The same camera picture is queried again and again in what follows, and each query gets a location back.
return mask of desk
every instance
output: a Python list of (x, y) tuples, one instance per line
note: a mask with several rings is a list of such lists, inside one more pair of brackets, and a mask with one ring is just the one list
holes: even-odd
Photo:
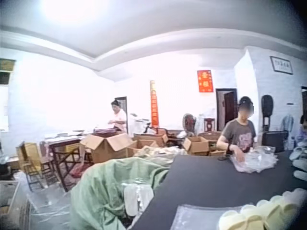
[[(65, 192), (68, 191), (68, 188), (65, 184), (65, 177), (70, 173), (70, 171), (73, 169), (73, 167), (77, 164), (77, 163), (83, 163), (84, 161), (84, 155), (81, 156), (81, 154), (78, 152), (78, 153), (69, 153), (69, 152), (58, 152), (56, 151), (56, 148), (57, 147), (63, 147), (63, 146), (67, 146), (67, 145), (72, 145), (72, 144), (76, 144), (76, 143), (79, 143), (81, 140), (81, 138), (78, 138), (78, 139), (73, 139), (73, 140), (63, 140), (63, 141), (59, 141), (59, 142), (55, 142), (55, 143), (49, 143), (48, 144), (48, 147), (50, 148), (52, 154), (53, 154), (53, 161), (54, 161), (54, 164), (55, 164), (55, 167), (56, 167), (56, 171), (59, 175), (59, 179), (60, 179), (60, 182), (65, 190)], [(78, 155), (79, 156), (79, 159), (76, 161), (75, 158), (74, 158), (74, 155)], [(68, 160), (67, 158), (69, 156), (72, 156), (72, 161)], [(66, 172), (65, 174), (62, 174), (61, 172), (61, 169), (60, 169), (60, 164), (61, 163), (64, 163), (65, 164), (65, 169), (66, 169)]]
[(306, 182), (293, 177), (295, 168), (288, 157), (288, 152), (279, 153), (275, 168), (250, 174), (237, 172), (230, 160), (179, 155), (132, 229), (169, 230), (182, 204), (236, 207), (256, 204), (297, 187), (307, 189)]

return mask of ceiling molding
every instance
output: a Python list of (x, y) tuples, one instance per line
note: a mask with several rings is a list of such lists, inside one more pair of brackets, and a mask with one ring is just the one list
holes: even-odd
[(62, 59), (96, 70), (99, 75), (116, 65), (159, 53), (201, 49), (257, 46), (307, 60), (307, 48), (268, 35), (234, 29), (188, 29), (137, 40), (98, 57), (33, 36), (1, 31), (1, 46)]

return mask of red poster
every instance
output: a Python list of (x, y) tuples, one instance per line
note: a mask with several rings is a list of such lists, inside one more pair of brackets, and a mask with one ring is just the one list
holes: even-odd
[(155, 90), (154, 80), (150, 81), (150, 100), (151, 100), (151, 112), (152, 112), (152, 126), (159, 126), (159, 113), (158, 113), (158, 101), (157, 93)]
[(211, 70), (198, 70), (197, 78), (200, 92), (213, 92)]

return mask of picture frame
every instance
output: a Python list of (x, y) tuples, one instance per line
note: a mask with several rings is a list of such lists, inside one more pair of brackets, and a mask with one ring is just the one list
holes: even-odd
[(271, 58), (273, 70), (275, 72), (293, 75), (291, 62), (289, 60), (286, 60), (280, 57), (274, 57), (274, 56), (270, 56), (270, 58)]

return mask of gray t-shirt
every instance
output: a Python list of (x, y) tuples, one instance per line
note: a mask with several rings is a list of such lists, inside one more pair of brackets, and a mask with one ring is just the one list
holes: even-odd
[(248, 124), (244, 126), (235, 119), (227, 123), (222, 136), (228, 140), (228, 143), (237, 145), (243, 152), (248, 152), (254, 144), (256, 132), (251, 121), (248, 120)]

